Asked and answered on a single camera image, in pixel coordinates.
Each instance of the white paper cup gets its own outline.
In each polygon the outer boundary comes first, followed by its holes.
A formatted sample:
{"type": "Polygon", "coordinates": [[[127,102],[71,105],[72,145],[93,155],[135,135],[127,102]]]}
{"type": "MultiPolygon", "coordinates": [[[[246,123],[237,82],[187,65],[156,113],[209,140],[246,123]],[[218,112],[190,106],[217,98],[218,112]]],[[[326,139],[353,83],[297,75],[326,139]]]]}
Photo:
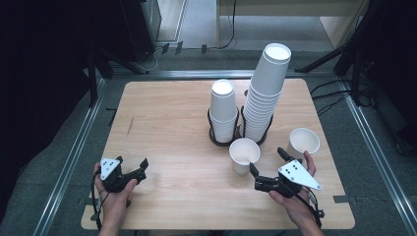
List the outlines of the white paper cup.
{"type": "Polygon", "coordinates": [[[313,154],[319,150],[319,137],[311,130],[298,128],[291,132],[289,136],[287,152],[295,158],[304,159],[304,151],[313,154]]]}
{"type": "Polygon", "coordinates": [[[229,153],[232,158],[232,168],[238,174],[248,173],[249,163],[256,163],[261,156],[259,146],[246,138],[234,141],[229,148],[229,153]]]}
{"type": "Polygon", "coordinates": [[[236,117],[236,97],[231,81],[218,80],[211,87],[210,116],[217,121],[229,121],[236,117]]]}
{"type": "Polygon", "coordinates": [[[274,95],[282,90],[291,50],[280,43],[271,43],[263,55],[251,80],[253,88],[263,95],[274,95]]]}

